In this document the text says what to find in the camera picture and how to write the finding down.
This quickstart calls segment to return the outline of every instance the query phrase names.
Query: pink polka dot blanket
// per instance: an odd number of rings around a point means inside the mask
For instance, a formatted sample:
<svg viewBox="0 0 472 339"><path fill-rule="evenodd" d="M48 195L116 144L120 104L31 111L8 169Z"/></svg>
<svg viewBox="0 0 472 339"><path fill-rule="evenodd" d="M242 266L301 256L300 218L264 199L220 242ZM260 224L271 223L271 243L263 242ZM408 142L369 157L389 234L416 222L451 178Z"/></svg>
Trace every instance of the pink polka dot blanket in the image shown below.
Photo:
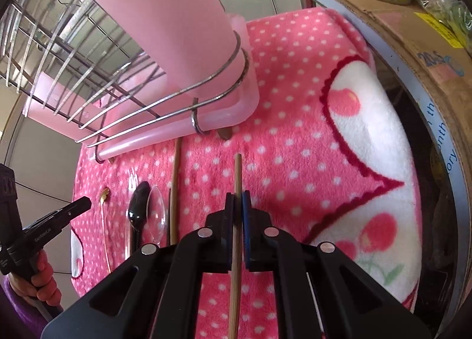
<svg viewBox="0 0 472 339"><path fill-rule="evenodd" d="M301 242L334 242L408 308L421 270L421 214L410 147L375 73L364 39L340 14L323 8L247 24L260 102L229 141L216 132L183 138L179 234L204 226L233 191L234 156L243 156L243 189L273 224ZM73 283L83 295L124 259L130 170L167 195L174 141L98 165L82 150L75 198L93 208L72 221ZM145 231L144 241L150 239ZM225 338L229 274L204 274L196 337ZM270 273L242 275L241 338L276 338Z"/></svg>

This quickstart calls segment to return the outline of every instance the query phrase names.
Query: dish drying rack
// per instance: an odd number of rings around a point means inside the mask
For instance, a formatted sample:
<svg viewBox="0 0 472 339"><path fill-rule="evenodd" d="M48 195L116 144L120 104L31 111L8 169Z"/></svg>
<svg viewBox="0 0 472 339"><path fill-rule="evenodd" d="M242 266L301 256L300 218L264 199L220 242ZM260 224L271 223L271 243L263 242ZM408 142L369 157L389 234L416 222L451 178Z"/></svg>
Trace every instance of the dish drying rack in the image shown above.
<svg viewBox="0 0 472 339"><path fill-rule="evenodd" d="M28 115L31 100L41 103L55 116L74 122L79 129L90 132L77 143L88 141L87 147L95 149L98 159L98 146L119 136L153 123L190 112L190 122L196 133L206 134L198 123L197 111L232 93L244 80L249 70L249 56L241 47L241 39L234 32L236 47L228 59L216 72L188 88L180 89L171 95L150 104L144 104L136 94L154 79L166 74L160 66L144 52L140 46L106 13L94 0L10 0L0 21L0 78L6 86L14 86L17 93L25 93L29 102L24 109ZM186 106L168 114L157 114L153 108L171 98L207 84L221 74L242 50L245 58L244 69L236 82L220 94L199 102L193 99ZM123 89L120 84L144 69L152 68L147 79L131 90ZM53 78L46 99L35 96L35 88L41 72ZM58 82L65 87L57 105L51 104L51 94ZM98 115L91 119L84 116L84 108L100 101L108 95L108 103L101 106ZM65 102L73 96L72 102L81 97L85 100L75 111ZM111 123L106 122L106 114L124 101L132 101L139 109ZM152 115L152 119L121 132L108 134L107 130L142 112ZM91 123L101 117L99 129Z"/></svg>

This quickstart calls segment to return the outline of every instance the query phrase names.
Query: bamboo skewer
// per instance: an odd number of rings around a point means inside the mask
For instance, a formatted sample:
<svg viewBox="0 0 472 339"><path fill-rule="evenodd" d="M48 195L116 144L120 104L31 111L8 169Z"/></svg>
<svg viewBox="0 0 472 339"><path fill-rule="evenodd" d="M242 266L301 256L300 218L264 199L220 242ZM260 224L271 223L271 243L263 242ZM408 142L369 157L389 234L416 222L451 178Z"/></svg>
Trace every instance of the bamboo skewer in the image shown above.
<svg viewBox="0 0 472 339"><path fill-rule="evenodd" d="M230 324L228 339L237 339L239 325L239 305L241 303L241 262L242 262L242 221L241 221L241 194L242 194L242 158L235 156L235 212L233 223L233 261L231 265L230 288Z"/></svg>
<svg viewBox="0 0 472 339"><path fill-rule="evenodd" d="M171 230L171 245L178 242L177 229L177 195L178 195L178 170L180 167L180 151L182 147L182 137L176 139L174 156L174 168L172 172L171 202L169 205L169 228Z"/></svg>

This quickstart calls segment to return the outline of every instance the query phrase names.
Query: white polka dots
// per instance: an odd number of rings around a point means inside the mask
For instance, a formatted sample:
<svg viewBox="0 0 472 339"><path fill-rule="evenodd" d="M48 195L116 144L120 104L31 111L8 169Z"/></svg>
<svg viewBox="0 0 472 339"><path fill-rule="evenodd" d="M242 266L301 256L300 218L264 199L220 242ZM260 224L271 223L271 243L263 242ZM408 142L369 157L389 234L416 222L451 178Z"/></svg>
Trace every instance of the white polka dots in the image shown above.
<svg viewBox="0 0 472 339"><path fill-rule="evenodd" d="M301 214L301 207L297 206L297 207L293 207L291 210L290 210L291 214L293 216L299 216Z"/></svg>
<svg viewBox="0 0 472 339"><path fill-rule="evenodd" d="M305 192L312 193L313 191L315 191L315 185L312 183L307 183L307 185L305 186Z"/></svg>

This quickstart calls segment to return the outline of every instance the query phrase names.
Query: human hand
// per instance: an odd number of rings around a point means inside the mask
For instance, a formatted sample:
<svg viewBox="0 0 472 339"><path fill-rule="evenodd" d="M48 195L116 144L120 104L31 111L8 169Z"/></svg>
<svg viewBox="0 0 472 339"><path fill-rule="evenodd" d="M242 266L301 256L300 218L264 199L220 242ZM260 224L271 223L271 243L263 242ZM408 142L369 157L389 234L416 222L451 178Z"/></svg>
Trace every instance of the human hand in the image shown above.
<svg viewBox="0 0 472 339"><path fill-rule="evenodd" d="M54 270L48 263L48 257L44 250L39 252L36 266L39 273L31 278L31 283L13 273L8 274L11 288L28 303L30 303L29 297L36 297L41 302L46 302L50 306L58 306L62 294L53 278Z"/></svg>

